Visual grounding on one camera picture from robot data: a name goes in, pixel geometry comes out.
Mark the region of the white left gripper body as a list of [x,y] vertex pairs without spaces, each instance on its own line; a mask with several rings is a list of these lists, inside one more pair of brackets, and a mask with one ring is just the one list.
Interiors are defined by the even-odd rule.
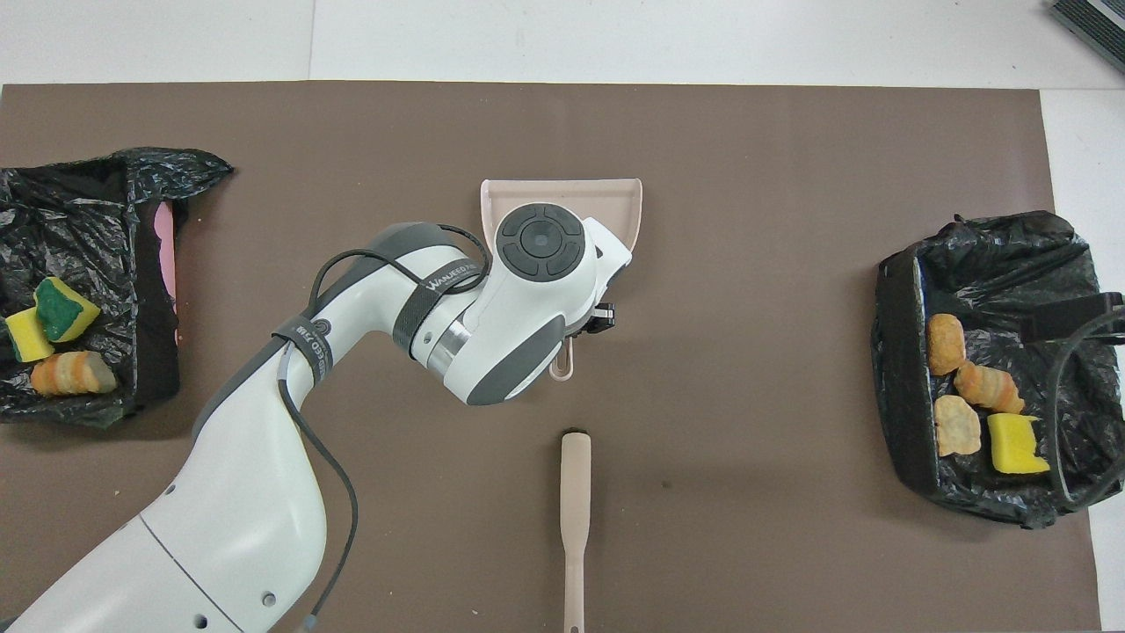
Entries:
[[612,281],[632,261],[632,251],[606,225],[588,217],[583,219],[587,236],[594,245],[594,301],[601,302]]

